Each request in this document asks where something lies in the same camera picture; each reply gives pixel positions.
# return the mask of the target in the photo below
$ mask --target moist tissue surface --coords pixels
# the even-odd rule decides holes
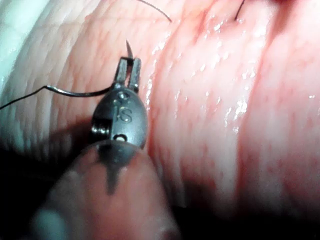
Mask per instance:
[[[0,103],[108,87],[142,60],[145,150],[180,206],[320,217],[320,2],[1,0]],[[2,147],[61,161],[100,97],[42,91],[1,111]]]

